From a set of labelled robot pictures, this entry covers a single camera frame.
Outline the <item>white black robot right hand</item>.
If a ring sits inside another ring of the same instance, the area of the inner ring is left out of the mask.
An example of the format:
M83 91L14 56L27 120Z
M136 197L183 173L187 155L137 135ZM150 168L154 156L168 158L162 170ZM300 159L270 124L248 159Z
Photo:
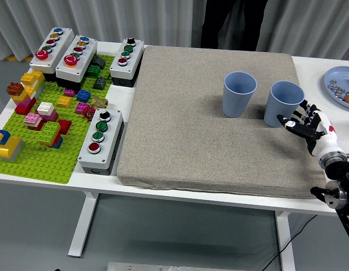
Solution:
M337 135L327 115L307 100L299 106L304 113L296 110L289 119L278 114L280 124L287 131L305 139L307 150L312 156L338 151Z

